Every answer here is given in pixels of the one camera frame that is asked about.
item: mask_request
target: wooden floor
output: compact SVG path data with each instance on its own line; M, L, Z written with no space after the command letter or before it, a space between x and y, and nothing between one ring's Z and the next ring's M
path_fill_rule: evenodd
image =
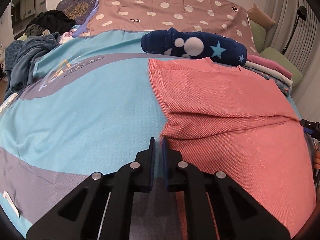
M6 87L7 87L7 83L1 80L0 81L0 104L2 104L3 102L3 97L4 97Z

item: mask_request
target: person's hand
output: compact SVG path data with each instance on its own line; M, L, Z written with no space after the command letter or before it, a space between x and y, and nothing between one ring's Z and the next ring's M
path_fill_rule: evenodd
M315 158L314 158L314 168L320 169L320 152L319 152L319 145L316 144L316 151L315 151Z

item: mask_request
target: pink shirt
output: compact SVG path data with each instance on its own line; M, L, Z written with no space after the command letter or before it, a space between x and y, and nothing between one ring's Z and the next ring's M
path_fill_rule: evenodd
M149 77L170 147L201 171L226 172L295 236L316 194L303 128L273 80L209 58L150 59Z

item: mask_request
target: white label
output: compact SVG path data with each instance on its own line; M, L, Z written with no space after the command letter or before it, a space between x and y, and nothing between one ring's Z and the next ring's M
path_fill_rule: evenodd
M3 198L6 198L7 201L9 202L10 206L13 208L14 212L17 214L18 218L20 218L20 215L19 215L19 211L18 209L16 208L16 206L14 205L14 203L12 202L9 194L5 191L3 194L2 194Z

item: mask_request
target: gray blanket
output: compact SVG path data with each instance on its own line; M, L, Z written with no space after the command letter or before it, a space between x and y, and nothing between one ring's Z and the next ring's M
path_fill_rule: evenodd
M13 41L5 50L5 73L8 86L6 100L12 93L22 92L33 83L35 63L59 44L59 33L30 36L26 41Z

